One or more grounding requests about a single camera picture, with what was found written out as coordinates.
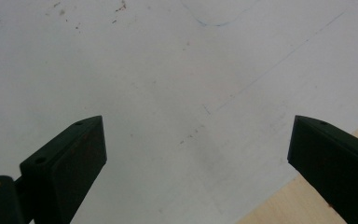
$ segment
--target dark dot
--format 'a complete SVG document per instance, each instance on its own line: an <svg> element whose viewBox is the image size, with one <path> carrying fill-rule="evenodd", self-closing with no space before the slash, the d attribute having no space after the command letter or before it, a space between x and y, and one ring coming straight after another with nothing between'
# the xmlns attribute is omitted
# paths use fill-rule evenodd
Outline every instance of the dark dot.
<svg viewBox="0 0 358 224"><path fill-rule="evenodd" d="M45 158L45 157L41 157L41 158L36 159L36 161L34 161L34 163L36 163L36 164L41 164L41 163L43 163L43 162L45 162L45 161L46 161L46 158Z"/></svg>

